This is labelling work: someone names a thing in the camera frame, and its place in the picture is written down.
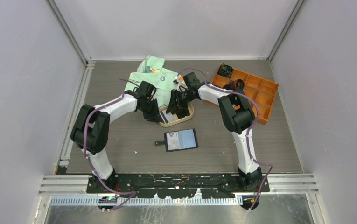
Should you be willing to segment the white striped card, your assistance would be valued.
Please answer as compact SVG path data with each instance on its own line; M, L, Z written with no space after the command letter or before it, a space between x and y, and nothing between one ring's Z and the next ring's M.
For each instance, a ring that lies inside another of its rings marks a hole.
M175 115L172 113L166 113L166 111L167 110L163 110L160 112L162 123L168 124L168 123L176 121Z

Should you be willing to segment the black leather card holder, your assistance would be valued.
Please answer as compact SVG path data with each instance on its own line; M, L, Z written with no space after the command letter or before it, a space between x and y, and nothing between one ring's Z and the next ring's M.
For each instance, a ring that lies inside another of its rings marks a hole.
M164 133L164 140L155 141L155 146L164 146L166 152L175 152L198 148L195 129L171 131Z

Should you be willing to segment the green cartoon print cloth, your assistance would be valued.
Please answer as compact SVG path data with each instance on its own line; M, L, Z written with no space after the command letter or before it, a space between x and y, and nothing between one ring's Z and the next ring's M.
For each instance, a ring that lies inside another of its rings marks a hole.
M126 84L125 90L133 90L135 88L133 83L139 85L142 81L146 81L156 88L154 98L158 106L160 108L168 106L171 91L177 88L174 81L178 73L164 68L164 63L165 59L148 55L137 71L130 74L130 82Z

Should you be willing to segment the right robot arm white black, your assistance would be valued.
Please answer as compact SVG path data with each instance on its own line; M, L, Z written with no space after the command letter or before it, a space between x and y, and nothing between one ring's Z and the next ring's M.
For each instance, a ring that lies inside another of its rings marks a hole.
M218 105L223 124L232 133L238 152L239 185L244 191L252 191L262 180L252 140L252 128L256 120L251 105L253 101L240 89L226 90L201 82L193 72L185 75L183 81L184 85L171 90L167 112L187 112L187 104L195 99Z

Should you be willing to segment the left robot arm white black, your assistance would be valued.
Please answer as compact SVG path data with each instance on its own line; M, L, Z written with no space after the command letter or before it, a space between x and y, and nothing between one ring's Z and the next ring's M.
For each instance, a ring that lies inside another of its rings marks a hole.
M144 119L159 123L162 121L156 88L145 81L133 90L126 90L118 98L103 105L83 105L70 134L71 140L80 148L88 160L92 173L98 179L98 186L106 193L115 190L116 172L106 154L109 125L119 117L141 111Z

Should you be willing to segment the beige oval tray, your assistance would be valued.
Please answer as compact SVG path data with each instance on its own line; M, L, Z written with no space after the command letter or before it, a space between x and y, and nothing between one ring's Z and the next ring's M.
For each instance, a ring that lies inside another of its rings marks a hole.
M166 110L166 109L167 109L167 106L161 107L159 109L159 112L161 112L163 110ZM177 125L179 123L182 123L182 122L185 122L185 121L191 119L193 117L193 114L194 114L194 108L193 108L193 105L191 103L188 103L188 112L189 112L189 114L187 116L183 116L183 115L178 114L178 113L174 114L175 118L176 118L176 121L174 121L174 122L171 122L171 123L168 123L168 124L164 124L164 123L160 122L159 124L162 127L170 127L170 126Z

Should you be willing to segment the rolled dark belt back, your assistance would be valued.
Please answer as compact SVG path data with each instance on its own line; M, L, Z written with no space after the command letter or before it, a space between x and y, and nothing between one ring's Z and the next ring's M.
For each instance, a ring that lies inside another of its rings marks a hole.
M221 64L218 68L217 74L226 78L231 78L233 72L234 69L231 66L227 64Z

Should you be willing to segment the orange compartment organizer tray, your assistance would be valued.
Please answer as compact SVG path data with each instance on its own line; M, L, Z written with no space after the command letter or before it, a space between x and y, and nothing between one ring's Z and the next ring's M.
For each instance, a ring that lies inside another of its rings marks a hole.
M260 76L234 69L231 78L226 78L215 73L211 83L214 86L223 87L231 80L242 79L245 82L244 93L258 106L260 118L258 123L265 125L271 117L272 108L277 96L279 84Z

